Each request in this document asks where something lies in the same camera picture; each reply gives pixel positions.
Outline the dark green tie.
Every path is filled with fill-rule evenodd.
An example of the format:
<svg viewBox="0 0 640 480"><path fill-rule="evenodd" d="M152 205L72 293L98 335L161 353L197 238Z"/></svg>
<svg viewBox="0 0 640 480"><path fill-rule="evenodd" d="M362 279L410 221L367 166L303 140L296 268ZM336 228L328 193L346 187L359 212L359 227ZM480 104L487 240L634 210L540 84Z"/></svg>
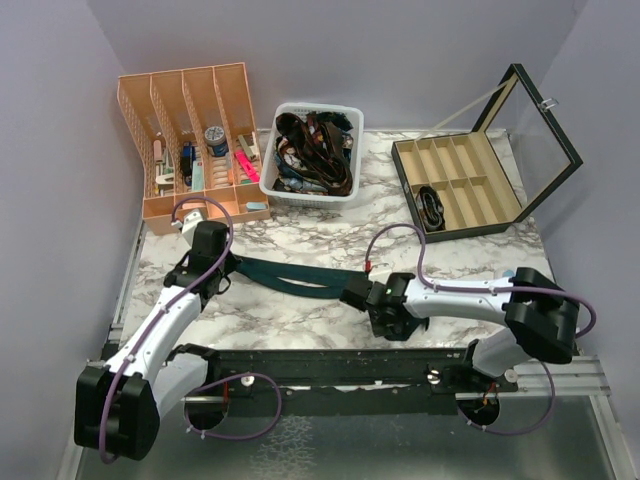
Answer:
<svg viewBox="0 0 640 480"><path fill-rule="evenodd" d="M236 256L236 272L276 292L302 298L340 299L348 287L372 285L362 271L285 264L247 256Z"/></svg>

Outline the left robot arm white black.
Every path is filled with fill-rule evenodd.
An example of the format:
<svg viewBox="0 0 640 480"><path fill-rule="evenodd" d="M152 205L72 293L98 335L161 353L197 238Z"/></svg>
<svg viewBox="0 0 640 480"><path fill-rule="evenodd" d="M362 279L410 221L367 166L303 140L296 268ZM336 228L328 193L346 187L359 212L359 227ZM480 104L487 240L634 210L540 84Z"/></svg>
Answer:
<svg viewBox="0 0 640 480"><path fill-rule="evenodd" d="M238 264L230 254L232 227L201 221L191 248L167 274L159 300L141 327L103 365L88 365L76 383L74 441L96 449L109 464L143 459L162 417L190 389L206 395L221 371L194 354L171 353L186 327L220 292Z"/></svg>

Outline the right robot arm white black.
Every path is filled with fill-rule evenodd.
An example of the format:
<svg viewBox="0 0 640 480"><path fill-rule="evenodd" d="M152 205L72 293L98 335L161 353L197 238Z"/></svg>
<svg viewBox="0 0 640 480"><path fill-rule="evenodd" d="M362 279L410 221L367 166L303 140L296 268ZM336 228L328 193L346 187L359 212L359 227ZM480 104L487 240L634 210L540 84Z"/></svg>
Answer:
<svg viewBox="0 0 640 480"><path fill-rule="evenodd" d="M531 268L490 281L392 273L380 283L360 275L347 281L340 301L367 313L373 334L389 341L408 340L433 317L499 325L497 333L471 343L459 367L461 383L472 391L530 359L564 365L573 358L579 302Z"/></svg>

